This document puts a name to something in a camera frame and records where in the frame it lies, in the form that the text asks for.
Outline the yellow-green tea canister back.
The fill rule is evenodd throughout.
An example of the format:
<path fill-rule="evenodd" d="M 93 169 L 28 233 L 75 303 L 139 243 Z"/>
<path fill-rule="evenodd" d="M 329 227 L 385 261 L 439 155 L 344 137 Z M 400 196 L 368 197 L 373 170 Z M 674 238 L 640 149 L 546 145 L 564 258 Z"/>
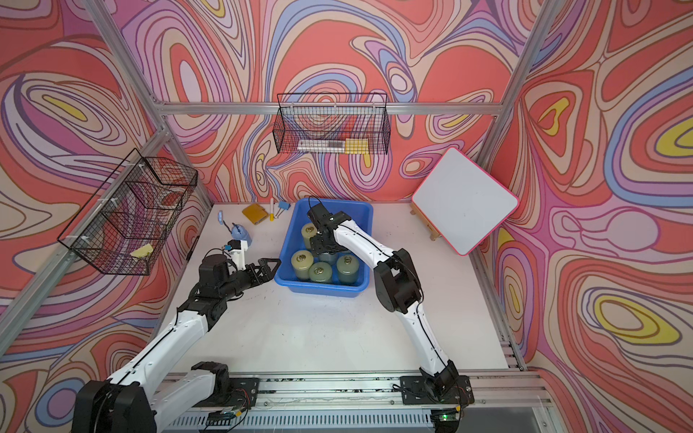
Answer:
<path fill-rule="evenodd" d="M 317 228 L 312 223 L 307 223 L 301 228 L 301 236 L 307 250 L 311 249 L 311 239 L 317 234 Z"/>

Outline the blue plastic basket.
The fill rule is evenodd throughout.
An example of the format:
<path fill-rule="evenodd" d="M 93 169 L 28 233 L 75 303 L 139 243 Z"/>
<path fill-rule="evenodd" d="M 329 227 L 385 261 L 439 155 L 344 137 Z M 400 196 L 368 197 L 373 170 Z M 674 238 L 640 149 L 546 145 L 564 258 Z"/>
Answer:
<path fill-rule="evenodd" d="M 310 279 L 303 281 L 297 277 L 292 265 L 292 258 L 299 250 L 308 250 L 315 259 L 318 259 L 320 254 L 327 252 L 334 253 L 337 257 L 349 254 L 348 249 L 345 247 L 339 247 L 339 249 L 332 248 L 330 250 L 321 246 L 318 252 L 306 247 L 302 229 L 306 224 L 311 222 L 309 216 L 310 210 L 313 207 L 319 207 L 320 204 L 333 215 L 337 215 L 339 212 L 345 213 L 354 223 L 366 232 L 366 234 L 372 234 L 374 208 L 371 204 L 353 200 L 303 198 L 293 205 L 291 221 L 280 252 L 281 265 L 274 276 L 274 281 L 295 293 L 355 298 L 366 290 L 371 281 L 372 273 L 371 267 L 364 264 L 359 257 L 357 258 L 358 270 L 356 272 L 356 279 L 350 284 L 343 284 L 339 281 L 339 273 L 337 272 L 336 264 L 332 266 L 332 277 L 328 283 L 316 283 Z"/>

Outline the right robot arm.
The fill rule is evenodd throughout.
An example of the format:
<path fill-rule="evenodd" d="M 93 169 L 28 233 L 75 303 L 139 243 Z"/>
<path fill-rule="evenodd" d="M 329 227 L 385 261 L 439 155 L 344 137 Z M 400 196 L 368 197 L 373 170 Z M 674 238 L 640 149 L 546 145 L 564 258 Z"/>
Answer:
<path fill-rule="evenodd" d="M 308 218 L 317 230 L 310 238 L 316 254 L 349 251 L 372 269 L 376 297 L 402 322 L 420 363 L 424 390 L 442 402 L 458 387 L 458 368 L 442 349 L 426 318 L 422 283 L 409 252 L 375 240 L 343 211 L 330 212 L 322 203 L 309 205 Z"/>

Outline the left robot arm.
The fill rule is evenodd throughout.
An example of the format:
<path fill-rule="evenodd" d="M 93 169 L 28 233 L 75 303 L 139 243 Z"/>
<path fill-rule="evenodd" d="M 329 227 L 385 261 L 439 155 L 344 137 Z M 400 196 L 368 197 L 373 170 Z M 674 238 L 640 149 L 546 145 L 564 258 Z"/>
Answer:
<path fill-rule="evenodd" d="M 161 391 L 169 372 L 218 324 L 230 301 L 274 279 L 278 258 L 262 258 L 244 268 L 227 254 L 202 259 L 199 280 L 178 306 L 173 320 L 139 354 L 106 380 L 92 380 L 78 392 L 74 432 L 163 432 L 196 404 L 231 395 L 228 368 L 202 362 Z"/>

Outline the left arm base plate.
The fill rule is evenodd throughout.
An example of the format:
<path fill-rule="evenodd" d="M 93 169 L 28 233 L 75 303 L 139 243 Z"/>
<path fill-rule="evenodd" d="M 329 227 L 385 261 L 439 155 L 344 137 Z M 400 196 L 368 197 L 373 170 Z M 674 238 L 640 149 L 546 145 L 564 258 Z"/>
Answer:
<path fill-rule="evenodd" d="M 215 385 L 213 393 L 196 403 L 194 408 L 252 408 L 256 406 L 259 384 L 258 378 L 231 377 L 227 382 Z"/>

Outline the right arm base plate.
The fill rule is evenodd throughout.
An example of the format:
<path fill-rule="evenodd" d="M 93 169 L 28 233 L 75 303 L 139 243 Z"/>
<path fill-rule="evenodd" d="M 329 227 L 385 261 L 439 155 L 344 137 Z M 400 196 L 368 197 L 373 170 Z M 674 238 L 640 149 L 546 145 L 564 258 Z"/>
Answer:
<path fill-rule="evenodd" d="M 456 405 L 465 408 L 475 402 L 473 388 L 467 375 L 454 382 L 438 386 L 422 375 L 401 376 L 393 391 L 400 393 L 404 405 Z"/>

